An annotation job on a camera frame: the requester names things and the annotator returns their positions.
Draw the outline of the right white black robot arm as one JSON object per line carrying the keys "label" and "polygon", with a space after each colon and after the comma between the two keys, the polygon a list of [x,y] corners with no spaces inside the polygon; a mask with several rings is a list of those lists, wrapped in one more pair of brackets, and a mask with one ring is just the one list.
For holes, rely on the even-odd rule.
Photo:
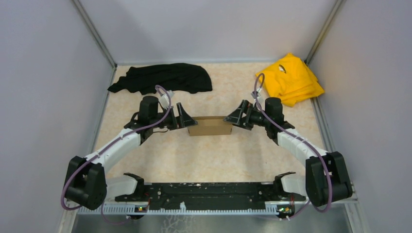
{"label": "right white black robot arm", "polygon": [[333,202],[352,197],[353,188],[344,157],[328,152],[304,138],[285,120],[279,98],[267,98],[260,104],[260,95],[252,93],[255,103],[243,100],[239,107],[224,117],[224,121],[246,130],[263,127],[269,139],[286,149],[305,168],[305,175],[287,172],[274,180],[274,195],[286,200],[291,194],[307,197],[315,206],[330,206]]}

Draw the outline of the brown cardboard paper box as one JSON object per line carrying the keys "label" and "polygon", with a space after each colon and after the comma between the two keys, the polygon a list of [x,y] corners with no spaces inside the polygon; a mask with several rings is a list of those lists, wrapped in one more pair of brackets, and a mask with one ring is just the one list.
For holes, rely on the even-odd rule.
{"label": "brown cardboard paper box", "polygon": [[232,124],[224,121],[224,116],[197,116],[197,125],[188,127],[190,136],[231,135]]}

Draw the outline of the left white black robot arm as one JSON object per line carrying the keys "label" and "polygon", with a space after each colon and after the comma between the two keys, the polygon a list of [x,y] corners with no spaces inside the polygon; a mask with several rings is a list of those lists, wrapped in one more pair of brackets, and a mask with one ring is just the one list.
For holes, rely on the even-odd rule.
{"label": "left white black robot arm", "polygon": [[64,209],[71,209],[65,204],[67,200],[79,207],[96,210],[110,199],[117,202],[149,199],[142,177],[132,173],[110,179],[106,176],[124,156],[153,135],[154,129],[173,131],[198,124],[181,103],[176,105],[178,116],[175,116],[172,96],[172,91],[165,91],[160,98],[143,97],[139,111],[114,139],[85,157],[75,156],[70,160],[60,198]]}

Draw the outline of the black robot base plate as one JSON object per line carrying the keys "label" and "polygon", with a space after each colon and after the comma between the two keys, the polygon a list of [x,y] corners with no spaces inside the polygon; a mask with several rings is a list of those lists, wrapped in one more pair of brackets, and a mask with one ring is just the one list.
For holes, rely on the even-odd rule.
{"label": "black robot base plate", "polygon": [[267,201],[305,201],[298,194],[281,193],[272,182],[145,183],[133,194],[115,197],[118,202],[148,202],[149,210],[263,210]]}

